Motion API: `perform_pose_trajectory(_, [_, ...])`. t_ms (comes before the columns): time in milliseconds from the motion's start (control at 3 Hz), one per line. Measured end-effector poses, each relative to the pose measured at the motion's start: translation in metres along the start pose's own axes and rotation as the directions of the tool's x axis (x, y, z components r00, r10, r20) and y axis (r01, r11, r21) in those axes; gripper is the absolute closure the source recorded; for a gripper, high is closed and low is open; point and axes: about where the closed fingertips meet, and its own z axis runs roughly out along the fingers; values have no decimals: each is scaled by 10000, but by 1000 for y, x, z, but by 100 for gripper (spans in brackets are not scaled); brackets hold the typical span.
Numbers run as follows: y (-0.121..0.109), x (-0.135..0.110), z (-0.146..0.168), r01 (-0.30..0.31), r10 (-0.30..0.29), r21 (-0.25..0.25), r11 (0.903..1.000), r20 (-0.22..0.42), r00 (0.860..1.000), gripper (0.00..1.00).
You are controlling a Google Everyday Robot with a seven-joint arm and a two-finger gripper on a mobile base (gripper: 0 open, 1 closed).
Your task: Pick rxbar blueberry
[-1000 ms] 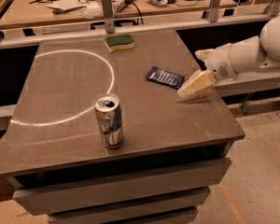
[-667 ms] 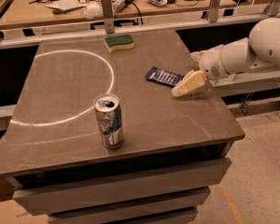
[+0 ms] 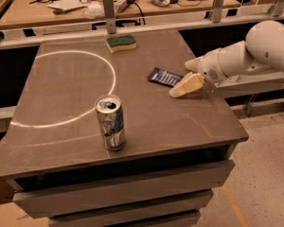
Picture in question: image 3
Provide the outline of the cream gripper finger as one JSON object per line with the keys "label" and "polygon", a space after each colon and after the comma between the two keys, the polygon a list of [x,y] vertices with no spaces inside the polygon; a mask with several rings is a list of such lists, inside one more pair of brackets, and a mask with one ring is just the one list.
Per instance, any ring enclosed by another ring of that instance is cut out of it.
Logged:
{"label": "cream gripper finger", "polygon": [[198,66],[199,66],[199,63],[201,62],[201,60],[202,60],[202,57],[198,57],[198,58],[195,58],[193,60],[186,61],[185,62],[186,69],[190,70],[194,73],[198,73],[199,72]]}
{"label": "cream gripper finger", "polygon": [[191,92],[195,92],[204,86],[204,77],[199,73],[189,72],[170,90],[171,97],[180,97]]}

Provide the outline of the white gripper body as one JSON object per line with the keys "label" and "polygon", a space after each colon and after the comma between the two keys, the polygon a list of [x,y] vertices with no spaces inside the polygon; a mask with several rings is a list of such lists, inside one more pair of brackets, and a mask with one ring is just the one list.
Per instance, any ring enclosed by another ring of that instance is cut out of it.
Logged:
{"label": "white gripper body", "polygon": [[226,80],[219,62],[220,49],[215,49],[200,57],[198,72],[207,82],[217,83]]}

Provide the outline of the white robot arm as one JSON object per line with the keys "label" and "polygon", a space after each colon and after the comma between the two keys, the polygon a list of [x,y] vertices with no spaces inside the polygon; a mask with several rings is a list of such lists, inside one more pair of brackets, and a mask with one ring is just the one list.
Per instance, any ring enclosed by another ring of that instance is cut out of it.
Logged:
{"label": "white robot arm", "polygon": [[264,73],[270,69],[284,73],[284,25],[264,21],[254,25],[245,40],[209,51],[186,61],[189,70],[172,89],[171,97],[180,97],[237,75]]}

